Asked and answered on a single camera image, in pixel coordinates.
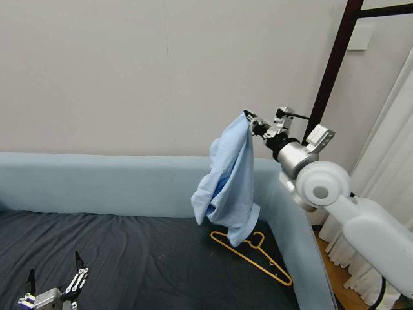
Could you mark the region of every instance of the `hanger hook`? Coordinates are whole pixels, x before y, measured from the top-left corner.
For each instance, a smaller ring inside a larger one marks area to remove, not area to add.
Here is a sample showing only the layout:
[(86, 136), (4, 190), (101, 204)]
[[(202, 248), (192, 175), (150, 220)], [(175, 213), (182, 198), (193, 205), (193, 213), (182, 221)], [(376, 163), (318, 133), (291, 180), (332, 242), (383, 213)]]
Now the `hanger hook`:
[(263, 244), (264, 239), (265, 239), (264, 234), (259, 232), (259, 231), (254, 231), (254, 233), (252, 235), (255, 236), (257, 234), (261, 236), (261, 240), (259, 241), (258, 245), (253, 245), (251, 241), (249, 242), (249, 245), (253, 249), (259, 249), (261, 247), (261, 244)]

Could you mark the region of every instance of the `light blue upholstered headboard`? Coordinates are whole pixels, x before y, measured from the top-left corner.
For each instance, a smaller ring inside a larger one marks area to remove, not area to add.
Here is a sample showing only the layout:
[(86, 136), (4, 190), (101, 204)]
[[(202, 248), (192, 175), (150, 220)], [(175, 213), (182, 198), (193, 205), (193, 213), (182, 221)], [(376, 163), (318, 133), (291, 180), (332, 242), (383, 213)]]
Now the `light blue upholstered headboard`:
[[(0, 210), (192, 217), (190, 197), (209, 160), (197, 157), (0, 153)], [(336, 309), (302, 211), (278, 182), (279, 165), (255, 160), (261, 206), (302, 309)]]

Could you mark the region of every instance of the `bed mattress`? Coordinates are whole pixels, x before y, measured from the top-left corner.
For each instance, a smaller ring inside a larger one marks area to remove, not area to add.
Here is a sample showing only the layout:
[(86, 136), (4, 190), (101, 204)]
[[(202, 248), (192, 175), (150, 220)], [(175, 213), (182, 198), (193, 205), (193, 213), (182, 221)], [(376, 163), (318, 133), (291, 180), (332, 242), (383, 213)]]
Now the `bed mattress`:
[[(64, 288), (78, 250), (89, 278), (78, 309), (299, 309), (285, 287), (213, 241), (222, 227), (193, 218), (0, 212), (1, 309), (20, 309), (23, 283), (35, 269), (37, 293)], [(262, 248), (285, 265), (267, 223)], [(274, 270), (247, 244), (237, 248)]]

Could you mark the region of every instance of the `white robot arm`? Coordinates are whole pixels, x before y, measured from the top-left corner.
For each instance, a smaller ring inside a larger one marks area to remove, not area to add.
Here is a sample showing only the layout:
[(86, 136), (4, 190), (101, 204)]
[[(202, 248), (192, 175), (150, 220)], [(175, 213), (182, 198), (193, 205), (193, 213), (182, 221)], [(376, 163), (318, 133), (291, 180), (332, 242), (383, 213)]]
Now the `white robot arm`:
[(342, 225), (343, 236), (400, 293), (413, 298), (413, 234), (376, 202), (350, 197), (350, 176), (339, 165), (319, 161), (319, 152), (334, 132), (318, 125), (307, 146), (289, 138), (294, 116), (279, 108), (274, 124), (245, 110), (253, 134), (280, 162), (279, 179), (294, 201), (308, 212), (324, 208)]

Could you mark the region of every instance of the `light blue cloth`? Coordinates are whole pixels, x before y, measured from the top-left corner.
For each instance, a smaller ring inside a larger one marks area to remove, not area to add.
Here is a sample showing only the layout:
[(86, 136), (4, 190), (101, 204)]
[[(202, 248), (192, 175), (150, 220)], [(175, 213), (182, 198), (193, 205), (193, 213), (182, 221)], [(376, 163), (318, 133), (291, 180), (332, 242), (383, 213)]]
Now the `light blue cloth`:
[(259, 206), (254, 195), (254, 156), (248, 121), (242, 113), (210, 148), (211, 171), (192, 195), (196, 222), (205, 216), (228, 227), (228, 239), (237, 247), (254, 229)]

